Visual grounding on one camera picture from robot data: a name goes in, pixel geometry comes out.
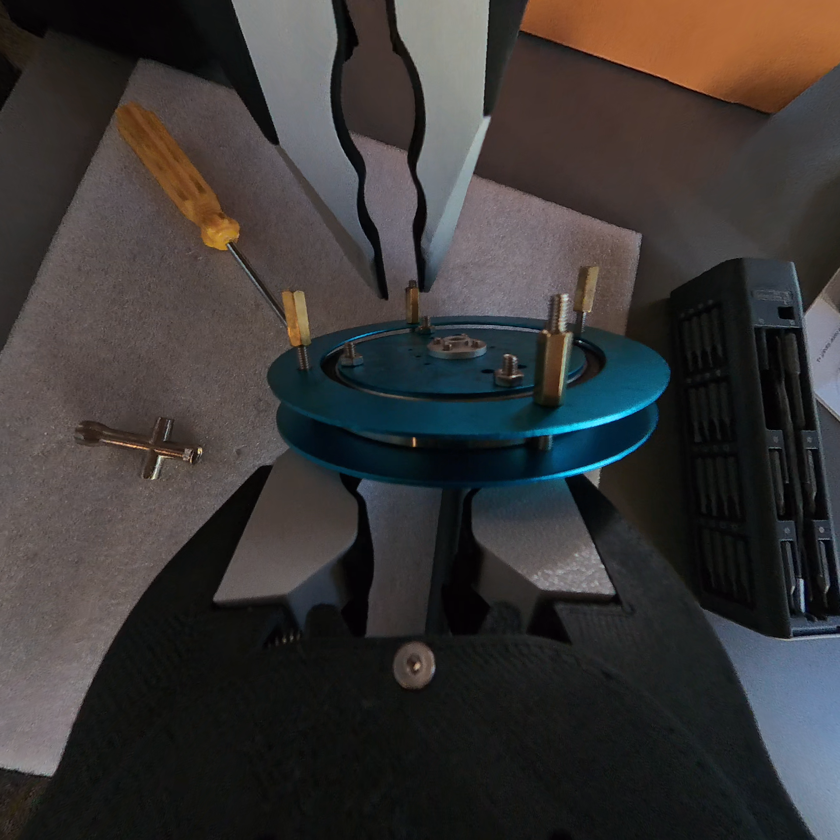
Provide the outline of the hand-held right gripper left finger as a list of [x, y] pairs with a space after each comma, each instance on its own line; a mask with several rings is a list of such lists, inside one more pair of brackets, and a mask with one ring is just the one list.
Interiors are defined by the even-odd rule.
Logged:
[[337, 472], [287, 451], [270, 470], [213, 601], [280, 603], [300, 627], [312, 607], [327, 604], [363, 636], [373, 572], [364, 500]]

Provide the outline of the white foam mat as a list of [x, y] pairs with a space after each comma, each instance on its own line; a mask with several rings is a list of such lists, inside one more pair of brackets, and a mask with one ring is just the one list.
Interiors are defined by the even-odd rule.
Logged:
[[[400, 319], [415, 269], [406, 154], [356, 135], [389, 300], [357, 275], [231, 90], [141, 62], [152, 110], [241, 226], [262, 280], [306, 292], [316, 335]], [[232, 256], [206, 247], [112, 123], [2, 351], [2, 767], [52, 774], [114, 635], [170, 558], [284, 448], [266, 374], [287, 336]], [[201, 445], [195, 465], [86, 446], [94, 421]]]

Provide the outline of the large brass hex standoff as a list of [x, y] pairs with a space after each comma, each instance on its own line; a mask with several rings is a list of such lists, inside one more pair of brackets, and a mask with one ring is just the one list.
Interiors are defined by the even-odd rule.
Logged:
[[554, 294], [549, 317], [538, 336], [537, 361], [534, 372], [533, 401], [556, 408], [564, 401], [574, 335], [567, 329], [570, 296]]

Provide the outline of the blue double disc turntable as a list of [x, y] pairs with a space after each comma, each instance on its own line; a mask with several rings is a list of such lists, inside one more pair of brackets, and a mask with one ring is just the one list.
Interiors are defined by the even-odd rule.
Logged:
[[313, 339], [269, 368], [286, 443], [342, 474], [439, 488], [523, 485], [622, 459], [658, 420], [667, 363], [588, 328], [558, 408], [532, 398], [540, 319], [444, 317], [431, 334], [382, 322]]

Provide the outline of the metal cross wrench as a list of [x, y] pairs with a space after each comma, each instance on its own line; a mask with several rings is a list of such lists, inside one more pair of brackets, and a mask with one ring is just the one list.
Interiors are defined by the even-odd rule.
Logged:
[[147, 435], [111, 428], [94, 421], [82, 421], [76, 427], [75, 438], [79, 444], [86, 446], [109, 445], [143, 452], [145, 461], [141, 475], [144, 479], [156, 480], [165, 459], [195, 465], [203, 455], [201, 445], [171, 441], [173, 427], [174, 419], [163, 416], [156, 419], [152, 431]]

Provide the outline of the orange cardboard box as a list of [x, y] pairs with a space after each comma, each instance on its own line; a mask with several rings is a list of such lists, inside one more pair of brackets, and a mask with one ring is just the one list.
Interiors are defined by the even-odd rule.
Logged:
[[521, 30], [768, 113], [839, 61], [838, 1], [531, 1]]

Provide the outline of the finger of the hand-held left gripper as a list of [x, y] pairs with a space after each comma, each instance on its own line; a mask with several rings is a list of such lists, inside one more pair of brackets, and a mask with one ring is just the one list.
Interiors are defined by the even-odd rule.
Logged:
[[344, 120], [343, 65], [355, 45], [345, 2], [234, 1], [278, 151], [344, 254], [379, 298], [381, 241], [364, 202], [365, 166]]
[[415, 92], [410, 169], [418, 194], [415, 240], [422, 291], [447, 255], [490, 119], [485, 83], [488, 1], [392, 2], [393, 34]]

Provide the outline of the white blue printed paper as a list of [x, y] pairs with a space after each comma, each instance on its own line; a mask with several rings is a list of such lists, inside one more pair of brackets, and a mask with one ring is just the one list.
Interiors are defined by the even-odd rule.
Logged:
[[839, 270], [805, 313], [805, 337], [815, 398], [839, 420]]

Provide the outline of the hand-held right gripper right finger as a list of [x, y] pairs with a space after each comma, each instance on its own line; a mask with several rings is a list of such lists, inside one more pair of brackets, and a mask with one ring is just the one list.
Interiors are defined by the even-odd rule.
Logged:
[[427, 635], [564, 636], [557, 605], [615, 599], [564, 479], [443, 490]]

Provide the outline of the black screwdriver bit case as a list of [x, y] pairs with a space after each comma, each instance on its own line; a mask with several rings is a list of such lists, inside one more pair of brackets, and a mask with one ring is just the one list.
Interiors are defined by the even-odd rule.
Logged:
[[795, 267], [730, 259], [670, 295], [692, 582], [762, 634], [838, 634], [838, 550]]

